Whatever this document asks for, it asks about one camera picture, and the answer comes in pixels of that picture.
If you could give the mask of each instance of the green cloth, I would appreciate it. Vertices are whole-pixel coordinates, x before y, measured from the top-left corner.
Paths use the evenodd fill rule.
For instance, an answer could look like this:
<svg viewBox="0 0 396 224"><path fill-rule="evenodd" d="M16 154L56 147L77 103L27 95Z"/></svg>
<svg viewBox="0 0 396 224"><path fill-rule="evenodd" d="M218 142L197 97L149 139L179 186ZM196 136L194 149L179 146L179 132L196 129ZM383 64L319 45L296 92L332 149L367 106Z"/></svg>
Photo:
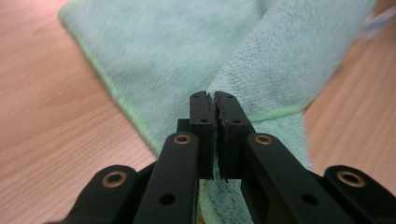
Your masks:
<svg viewBox="0 0 396 224"><path fill-rule="evenodd" d="M60 18L156 155L197 91L235 95L308 166L303 109L373 0L79 0ZM202 181L206 223L249 223L240 181Z"/></svg>

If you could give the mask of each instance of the wooden surface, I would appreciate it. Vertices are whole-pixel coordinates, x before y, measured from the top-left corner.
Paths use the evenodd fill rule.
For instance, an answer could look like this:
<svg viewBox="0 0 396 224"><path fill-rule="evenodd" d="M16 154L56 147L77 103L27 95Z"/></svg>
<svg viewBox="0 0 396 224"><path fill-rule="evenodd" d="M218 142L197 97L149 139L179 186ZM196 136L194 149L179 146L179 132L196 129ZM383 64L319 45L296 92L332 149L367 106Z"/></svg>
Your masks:
<svg viewBox="0 0 396 224"><path fill-rule="evenodd" d="M100 169L154 161L57 20L66 1L0 1L0 223L63 218ZM395 59L395 20L352 46L306 112L315 172L347 164L396 193Z"/></svg>

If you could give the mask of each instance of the black plastic part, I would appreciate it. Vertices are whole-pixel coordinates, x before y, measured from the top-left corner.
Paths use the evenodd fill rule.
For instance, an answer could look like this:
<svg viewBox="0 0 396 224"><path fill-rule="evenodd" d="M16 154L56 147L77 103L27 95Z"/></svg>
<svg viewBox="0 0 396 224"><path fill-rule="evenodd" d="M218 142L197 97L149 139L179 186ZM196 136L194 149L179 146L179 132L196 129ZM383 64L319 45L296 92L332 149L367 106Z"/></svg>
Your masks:
<svg viewBox="0 0 396 224"><path fill-rule="evenodd" d="M198 138L191 133L171 134L165 141L133 223L195 223L197 197Z"/></svg>
<svg viewBox="0 0 396 224"><path fill-rule="evenodd" d="M235 96L218 91L215 94L218 116L218 154L221 178L240 179L244 171L244 151L248 135L255 133Z"/></svg>
<svg viewBox="0 0 396 224"><path fill-rule="evenodd" d="M257 139L266 136L271 141L260 143ZM250 214L258 223L355 223L344 209L309 174L283 144L270 134L253 133L247 139L246 159L251 171L260 182L268 197L269 205L263 213ZM244 184L255 178L243 177ZM251 188L242 188L249 208L260 204L262 197L246 197L253 194Z"/></svg>
<svg viewBox="0 0 396 224"><path fill-rule="evenodd" d="M189 119L178 119L177 120L177 133L189 132L190 131L190 120Z"/></svg>
<svg viewBox="0 0 396 224"><path fill-rule="evenodd" d="M323 183L357 223L396 223L396 198L364 172L333 166L326 170Z"/></svg>
<svg viewBox="0 0 396 224"><path fill-rule="evenodd" d="M102 181L112 172L124 172L126 179L117 187L107 188ZM113 165L101 170L79 194L69 215L63 221L51 223L110 224L132 220L134 211L130 211L129 217L124 212L128 207L138 206L141 197L139 190L146 187L144 184L139 186L137 179L137 172L127 166Z"/></svg>
<svg viewBox="0 0 396 224"><path fill-rule="evenodd" d="M190 132L199 138L200 179L213 179L216 122L212 107L212 98L205 91L190 96Z"/></svg>
<svg viewBox="0 0 396 224"><path fill-rule="evenodd" d="M253 222L266 223L270 201L249 165L242 177L241 190Z"/></svg>

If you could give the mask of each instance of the hole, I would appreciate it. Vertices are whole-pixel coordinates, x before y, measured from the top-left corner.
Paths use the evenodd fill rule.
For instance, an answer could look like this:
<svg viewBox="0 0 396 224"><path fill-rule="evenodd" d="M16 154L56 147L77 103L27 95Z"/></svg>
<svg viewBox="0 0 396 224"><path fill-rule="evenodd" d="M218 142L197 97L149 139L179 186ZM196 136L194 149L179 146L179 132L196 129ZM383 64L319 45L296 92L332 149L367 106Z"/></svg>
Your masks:
<svg viewBox="0 0 396 224"><path fill-rule="evenodd" d="M160 203L163 204L163 205L169 205L169 204L174 203L174 202L175 202L175 199L176 199L176 197L175 197L174 194L172 194L172 193L166 193L166 194L163 194L163 195L160 197Z"/></svg>
<svg viewBox="0 0 396 224"><path fill-rule="evenodd" d="M305 194L302 196L303 201L305 203L311 204L311 205L317 205L318 204L318 199L315 198L314 196L310 195L310 194Z"/></svg>
<svg viewBox="0 0 396 224"><path fill-rule="evenodd" d="M114 174L114 175L109 176L109 177L107 178L107 181L108 181L109 183L115 183L115 182L119 182L121 179L122 179L121 175L119 175L119 174Z"/></svg>
<svg viewBox="0 0 396 224"><path fill-rule="evenodd" d="M272 138L266 136L266 135L258 135L255 138L256 142L263 144L263 145L271 145L272 144Z"/></svg>
<svg viewBox="0 0 396 224"><path fill-rule="evenodd" d="M353 182L353 183L359 183L359 179L358 178L356 178L355 176L353 176L353 175L348 175L348 174L346 174L346 175L344 175L344 178L347 180L347 181L350 181L350 182Z"/></svg>
<svg viewBox="0 0 396 224"><path fill-rule="evenodd" d="M123 171L113 171L103 177L102 185L106 188L115 188L123 184L123 182L126 180L126 177L127 174L125 174Z"/></svg>
<svg viewBox="0 0 396 224"><path fill-rule="evenodd" d="M341 182L349 185L350 187L363 188L366 186L366 181L364 181L361 176L349 171L339 171L337 173L337 177L339 180L341 180Z"/></svg>
<svg viewBox="0 0 396 224"><path fill-rule="evenodd" d="M174 141L178 144L188 144L191 141L191 137L186 134L178 135L174 138Z"/></svg>

